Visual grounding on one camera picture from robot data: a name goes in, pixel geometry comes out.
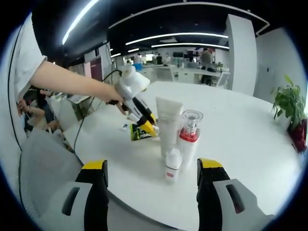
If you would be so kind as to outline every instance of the potted plant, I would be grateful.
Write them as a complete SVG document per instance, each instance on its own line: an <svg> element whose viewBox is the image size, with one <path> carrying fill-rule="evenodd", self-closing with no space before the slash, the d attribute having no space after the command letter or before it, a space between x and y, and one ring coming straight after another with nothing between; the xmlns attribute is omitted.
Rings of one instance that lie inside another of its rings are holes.
<svg viewBox="0 0 308 231"><path fill-rule="evenodd" d="M300 96L300 87L294 86L292 80L285 75L287 81L287 87L278 87L273 92L275 96L275 102L273 104L273 110L275 111L274 119L283 116L289 118L287 131L292 138L297 150L306 148L306 126L307 119L304 113L305 99Z"/></svg>

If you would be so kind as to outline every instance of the green leaves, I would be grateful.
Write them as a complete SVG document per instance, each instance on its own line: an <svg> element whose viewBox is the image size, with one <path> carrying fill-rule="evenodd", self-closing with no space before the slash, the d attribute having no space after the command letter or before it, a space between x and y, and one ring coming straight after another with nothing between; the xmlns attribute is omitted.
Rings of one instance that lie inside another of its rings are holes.
<svg viewBox="0 0 308 231"><path fill-rule="evenodd" d="M285 116L291 117L292 127L295 128L306 117L304 113L305 99L300 96L300 87L294 86L288 75L285 75L284 78L289 85L286 88L278 87L276 91L272 91L275 96L272 110L275 111L274 119L285 111Z"/></svg>

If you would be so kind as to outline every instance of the white bottle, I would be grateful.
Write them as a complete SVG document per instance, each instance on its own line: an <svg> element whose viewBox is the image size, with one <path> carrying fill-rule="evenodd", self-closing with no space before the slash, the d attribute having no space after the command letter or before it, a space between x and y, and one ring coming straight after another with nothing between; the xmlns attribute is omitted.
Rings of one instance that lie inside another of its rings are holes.
<svg viewBox="0 0 308 231"><path fill-rule="evenodd" d="M200 137L200 129L197 127L197 122L202 120L203 114L194 110L186 110L183 112L182 118L185 122L180 130L177 145L182 154L181 170L185 171L192 165L194 160L195 165L197 163L195 153Z"/></svg>
<svg viewBox="0 0 308 231"><path fill-rule="evenodd" d="M182 163L181 153L178 149L172 149L166 155L166 180L176 182L179 175L180 166Z"/></svg>

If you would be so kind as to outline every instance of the white sleeve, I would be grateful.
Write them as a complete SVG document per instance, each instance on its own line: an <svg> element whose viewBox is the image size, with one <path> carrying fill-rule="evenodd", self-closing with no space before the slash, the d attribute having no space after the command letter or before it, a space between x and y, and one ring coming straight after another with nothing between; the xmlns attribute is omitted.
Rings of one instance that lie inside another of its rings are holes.
<svg viewBox="0 0 308 231"><path fill-rule="evenodd" d="M32 25L32 14L23 24L16 44L16 72L14 78L15 98L21 99L30 87L30 79L41 63L46 60L40 52Z"/></svg>

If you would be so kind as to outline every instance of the ceiling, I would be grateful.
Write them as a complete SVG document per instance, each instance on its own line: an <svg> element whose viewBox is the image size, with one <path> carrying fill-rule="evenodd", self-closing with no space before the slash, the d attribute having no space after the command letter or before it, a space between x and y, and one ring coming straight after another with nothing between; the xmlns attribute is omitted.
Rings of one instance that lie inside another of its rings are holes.
<svg viewBox="0 0 308 231"><path fill-rule="evenodd" d="M150 50L151 45L160 44L160 40L172 38L156 38L125 45L127 42L149 36L180 32L223 35L229 13L250 19L255 32L265 26L266 23L249 15L249 11L268 21L270 26L260 34L281 26L269 0L215 1L215 3L242 9L244 12L226 6L196 4L197 1L193 0L186 2L185 0L98 0L81 18L78 25L70 33L65 45L62 46L62 39L66 31L88 2L90 0L40 0L33 10L32 20L38 44L42 52L51 61L63 58L63 47L65 46L70 47L75 52L74 58L98 47L104 42L104 28L107 27L110 28L108 40L111 48L114 49L112 54L119 52L125 54L128 50L135 48L139 48L140 51ZM175 5L136 16L137 13L144 10L167 4ZM131 18L115 25L115 23L130 16ZM220 41L220 38L210 36L176 36L174 38L177 42L207 44L219 44Z"/></svg>

